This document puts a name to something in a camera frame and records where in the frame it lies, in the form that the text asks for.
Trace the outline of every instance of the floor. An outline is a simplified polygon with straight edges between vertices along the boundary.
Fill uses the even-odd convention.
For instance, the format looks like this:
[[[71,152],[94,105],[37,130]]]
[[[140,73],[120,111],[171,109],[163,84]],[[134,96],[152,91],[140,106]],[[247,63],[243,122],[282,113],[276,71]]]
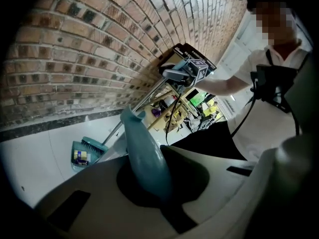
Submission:
[[[17,196],[34,207],[45,194],[76,174],[70,164],[72,142],[83,136],[102,142],[119,121],[119,115],[106,117],[0,143],[2,162]],[[123,132],[121,127],[107,146]],[[150,133],[159,145],[166,144],[163,130],[151,129]],[[172,144],[189,134],[184,126],[170,132],[167,139]]]

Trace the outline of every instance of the person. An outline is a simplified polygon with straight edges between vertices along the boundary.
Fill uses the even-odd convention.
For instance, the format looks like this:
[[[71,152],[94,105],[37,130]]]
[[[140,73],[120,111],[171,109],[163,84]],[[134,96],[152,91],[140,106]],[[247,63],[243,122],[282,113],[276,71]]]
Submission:
[[[250,72],[256,71],[257,64],[294,69],[301,67],[307,52],[301,49],[301,41],[297,39],[293,12],[284,3],[269,1],[257,1],[251,11],[256,14],[262,32],[268,34],[269,46],[264,50],[253,51],[238,72],[228,80],[205,78],[196,84],[197,88],[213,95],[229,96],[252,86]],[[242,126],[231,137],[249,108],[248,104],[229,121],[214,123],[207,130],[190,134],[173,146],[207,155],[257,161],[263,151],[278,147],[285,139],[296,134],[291,113],[287,114],[268,102],[256,100]],[[212,140],[218,143],[214,148],[219,148],[213,153],[206,146]]]
[[[210,114],[213,114],[217,110],[217,104],[218,103],[215,101],[212,106],[203,111],[205,117],[209,116]]]
[[[216,111],[214,114],[212,114],[211,115],[211,119],[212,119],[212,121],[214,121],[215,119],[216,119],[216,117],[218,116],[218,114],[219,114],[219,111]]]

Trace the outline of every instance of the white wall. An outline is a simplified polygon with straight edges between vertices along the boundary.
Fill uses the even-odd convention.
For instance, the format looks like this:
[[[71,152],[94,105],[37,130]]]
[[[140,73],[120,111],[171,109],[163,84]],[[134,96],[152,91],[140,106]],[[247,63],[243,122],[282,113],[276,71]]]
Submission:
[[[303,41],[303,49],[311,50],[308,40],[300,29],[298,29],[298,38]],[[238,71],[252,51],[264,49],[267,45],[267,36],[261,33],[259,27],[256,27],[255,16],[247,11],[211,77],[220,80],[229,79]],[[235,101],[231,97],[215,98],[218,106],[228,119],[234,117],[250,100],[252,97],[250,87],[234,94],[233,97]]]

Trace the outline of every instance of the black cable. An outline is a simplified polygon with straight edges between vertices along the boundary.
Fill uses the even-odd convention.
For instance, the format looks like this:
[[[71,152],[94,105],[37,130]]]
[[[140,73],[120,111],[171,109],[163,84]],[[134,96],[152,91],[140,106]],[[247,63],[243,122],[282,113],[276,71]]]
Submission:
[[[175,110],[175,108],[176,108],[176,105],[177,105],[177,103],[178,103],[178,101],[179,101],[179,99],[180,99],[180,96],[181,96],[181,93],[179,94],[178,98],[177,98],[176,101],[175,101],[175,104],[174,104],[173,110],[171,111],[171,114],[170,114],[170,117],[169,117],[169,121],[168,121],[168,125],[167,125],[167,128],[166,128],[166,136],[165,136],[165,138],[166,138],[166,143],[167,143],[167,145],[169,145],[169,144],[168,144],[168,141],[167,141],[167,134],[168,134],[168,130],[169,130],[170,121],[171,121],[171,118],[173,117],[173,113],[174,113],[174,110]]]
[[[238,127],[235,129],[235,131],[232,132],[232,134],[230,135],[232,138],[234,137],[234,135],[237,133],[237,131],[239,130],[239,128],[241,127],[241,125],[245,122],[246,118],[248,117],[251,109],[253,108],[255,101],[256,101],[256,85],[255,82],[253,82],[253,86],[254,86],[254,96],[253,96],[253,100],[251,102],[251,106],[249,108],[249,111],[247,112],[246,116],[243,118],[243,120],[240,122],[240,124],[238,125]]]
[[[291,111],[291,114],[293,115],[293,118],[295,121],[296,135],[299,135],[300,134],[299,123],[298,123],[297,118],[296,118],[295,114],[293,113],[293,111]]]

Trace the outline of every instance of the broom handle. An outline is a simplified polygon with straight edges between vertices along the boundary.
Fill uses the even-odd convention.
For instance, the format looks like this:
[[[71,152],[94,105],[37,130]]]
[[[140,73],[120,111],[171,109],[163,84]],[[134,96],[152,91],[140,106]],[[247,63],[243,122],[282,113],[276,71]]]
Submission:
[[[165,82],[167,81],[166,78],[162,77],[154,86],[153,88],[134,106],[132,112],[135,112],[150,96],[153,94],[158,88],[160,88]],[[120,121],[116,127],[112,130],[112,132],[108,135],[108,137],[104,140],[102,145],[105,145],[108,140],[116,133],[117,130],[121,127],[123,123]]]

